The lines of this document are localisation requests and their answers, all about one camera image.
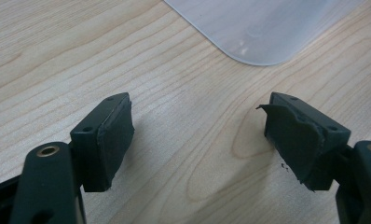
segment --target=broken plastic part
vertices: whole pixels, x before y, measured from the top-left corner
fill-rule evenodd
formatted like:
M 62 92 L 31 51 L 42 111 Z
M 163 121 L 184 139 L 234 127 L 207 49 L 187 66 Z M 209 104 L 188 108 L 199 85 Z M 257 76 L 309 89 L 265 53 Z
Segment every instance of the broken plastic part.
M 273 92 L 267 112 L 265 136 L 273 143 L 298 180 L 311 190 L 330 189 L 330 167 L 345 148 L 350 130 L 290 95 Z

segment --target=light wood surface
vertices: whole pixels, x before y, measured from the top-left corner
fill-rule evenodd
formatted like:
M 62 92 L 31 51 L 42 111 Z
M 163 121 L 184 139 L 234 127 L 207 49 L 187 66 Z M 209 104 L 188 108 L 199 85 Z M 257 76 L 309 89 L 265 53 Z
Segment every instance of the light wood surface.
M 371 140 L 371 0 L 291 61 L 228 58 L 163 1 L 0 0 L 0 182 L 27 152 L 128 91 L 135 136 L 113 187 L 84 194 L 89 223 L 338 223 L 255 110 L 292 94 Z

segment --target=black plastic piece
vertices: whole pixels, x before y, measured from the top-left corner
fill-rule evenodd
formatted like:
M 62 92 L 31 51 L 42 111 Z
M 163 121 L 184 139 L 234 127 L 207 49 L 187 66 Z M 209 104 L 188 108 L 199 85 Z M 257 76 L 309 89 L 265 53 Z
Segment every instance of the black plastic piece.
M 35 148 L 22 174 L 0 184 L 0 223 L 85 223 L 80 186 L 108 189 L 133 134 L 129 95 L 102 101 L 72 130 L 72 143 Z
M 47 143 L 28 153 L 10 223 L 85 223 L 68 145 Z
M 371 223 L 371 141 L 347 146 L 350 131 L 301 100 L 273 92 L 265 136 L 309 189 L 339 183 L 337 211 L 343 224 Z
M 346 147 L 350 130 L 294 96 L 273 92 L 265 136 L 279 151 L 301 183 L 327 190 L 335 154 Z
M 371 223 L 371 141 L 356 144 L 350 164 L 364 205 L 359 223 Z
M 17 175 L 0 183 L 0 223 L 9 222 L 19 179 Z
M 133 133 L 127 93 L 103 100 L 70 132 L 84 191 L 101 192 L 111 187 Z

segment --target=wooden desk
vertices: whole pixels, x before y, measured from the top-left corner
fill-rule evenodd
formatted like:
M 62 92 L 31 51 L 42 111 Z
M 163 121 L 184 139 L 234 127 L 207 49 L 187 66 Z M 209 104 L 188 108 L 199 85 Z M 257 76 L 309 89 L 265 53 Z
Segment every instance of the wooden desk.
M 159 0 L 0 0 L 0 182 L 123 91 L 136 133 L 113 187 L 84 195 L 89 223 L 338 223 L 337 185 L 300 185 L 255 108 L 293 94 L 350 145 L 371 140 L 371 0 L 270 67 L 228 58 Z

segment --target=translucent plastic sheet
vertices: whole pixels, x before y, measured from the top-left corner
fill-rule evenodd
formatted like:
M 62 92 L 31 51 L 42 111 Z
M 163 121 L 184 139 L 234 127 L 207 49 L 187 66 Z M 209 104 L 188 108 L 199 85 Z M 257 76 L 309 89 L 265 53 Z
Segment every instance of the translucent plastic sheet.
M 229 57 L 289 60 L 363 0 L 165 0 Z

